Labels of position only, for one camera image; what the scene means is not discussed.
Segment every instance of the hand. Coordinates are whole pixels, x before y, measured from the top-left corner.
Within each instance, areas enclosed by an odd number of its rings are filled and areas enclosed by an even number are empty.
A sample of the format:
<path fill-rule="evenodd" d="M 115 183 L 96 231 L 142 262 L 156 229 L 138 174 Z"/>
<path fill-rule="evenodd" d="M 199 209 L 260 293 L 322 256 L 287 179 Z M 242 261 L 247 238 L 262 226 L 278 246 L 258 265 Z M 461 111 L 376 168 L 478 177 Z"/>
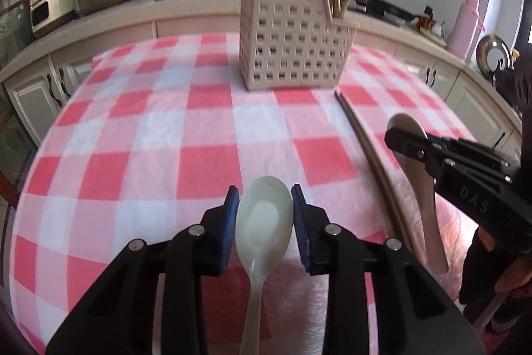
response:
<path fill-rule="evenodd" d="M 484 248 L 489 252 L 493 251 L 497 241 L 494 240 L 485 230 L 478 229 L 478 238 Z M 532 279 L 532 257 L 524 256 L 515 261 L 502 273 L 495 284 L 495 292 L 501 293 L 524 286 Z"/>

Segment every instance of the utensil basket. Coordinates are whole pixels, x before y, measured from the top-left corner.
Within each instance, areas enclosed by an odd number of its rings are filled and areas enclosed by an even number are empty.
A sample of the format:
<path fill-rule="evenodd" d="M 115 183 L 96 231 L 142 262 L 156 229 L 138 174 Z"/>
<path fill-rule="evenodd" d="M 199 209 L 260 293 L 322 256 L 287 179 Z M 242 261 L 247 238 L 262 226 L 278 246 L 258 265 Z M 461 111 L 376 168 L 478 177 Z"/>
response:
<path fill-rule="evenodd" d="M 357 28 L 332 18 L 329 0 L 241 0 L 247 89 L 335 87 Z"/>

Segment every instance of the checkered tablecloth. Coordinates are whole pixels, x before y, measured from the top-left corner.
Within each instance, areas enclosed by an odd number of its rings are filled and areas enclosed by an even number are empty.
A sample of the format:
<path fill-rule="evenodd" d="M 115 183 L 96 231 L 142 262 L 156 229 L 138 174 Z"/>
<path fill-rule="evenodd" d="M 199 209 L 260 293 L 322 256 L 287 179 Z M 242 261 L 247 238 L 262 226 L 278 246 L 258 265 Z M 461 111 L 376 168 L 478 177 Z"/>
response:
<path fill-rule="evenodd" d="M 97 56 L 93 67 L 39 149 L 15 217 L 13 311 L 39 352 L 129 240 L 171 239 L 220 205 L 231 184 L 242 193 L 264 174 L 299 183 L 331 221 L 360 238 L 386 238 L 384 206 L 333 91 L 247 92 L 238 34 L 140 42 Z M 435 134 L 470 137 L 389 55 L 353 47 L 340 87 L 397 185 L 404 175 L 382 142 L 394 113 Z M 411 209 L 415 231 L 415 202 Z M 441 282 L 453 293 L 474 227 L 444 201 L 438 213 L 458 257 Z M 210 353 L 238 353 L 248 291 L 236 254 L 221 278 L 204 278 Z M 321 353 L 326 299 L 327 278 L 305 274 L 292 239 L 264 286 L 261 354 Z M 368 304 L 373 329 L 371 290 Z M 374 331 L 371 339 L 375 351 Z"/>

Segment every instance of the rice cooker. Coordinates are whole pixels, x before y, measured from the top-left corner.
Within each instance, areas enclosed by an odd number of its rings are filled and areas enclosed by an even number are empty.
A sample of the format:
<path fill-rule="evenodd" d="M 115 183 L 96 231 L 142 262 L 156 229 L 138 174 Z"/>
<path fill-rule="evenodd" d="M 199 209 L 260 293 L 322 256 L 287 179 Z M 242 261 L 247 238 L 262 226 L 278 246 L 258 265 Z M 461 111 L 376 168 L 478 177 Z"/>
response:
<path fill-rule="evenodd" d="M 30 0 L 31 30 L 36 38 L 78 17 L 74 0 Z"/>

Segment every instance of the pink thermos bottle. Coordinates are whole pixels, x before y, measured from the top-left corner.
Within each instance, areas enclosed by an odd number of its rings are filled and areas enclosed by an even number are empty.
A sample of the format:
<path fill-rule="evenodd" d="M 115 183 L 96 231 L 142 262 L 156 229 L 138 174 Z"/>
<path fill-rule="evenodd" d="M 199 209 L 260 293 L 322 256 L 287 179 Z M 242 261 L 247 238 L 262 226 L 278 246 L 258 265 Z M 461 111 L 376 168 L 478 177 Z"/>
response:
<path fill-rule="evenodd" d="M 465 61 L 477 29 L 484 30 L 482 19 L 478 14 L 478 0 L 465 0 L 465 3 L 462 3 L 460 7 L 457 22 L 449 37 L 447 50 Z"/>

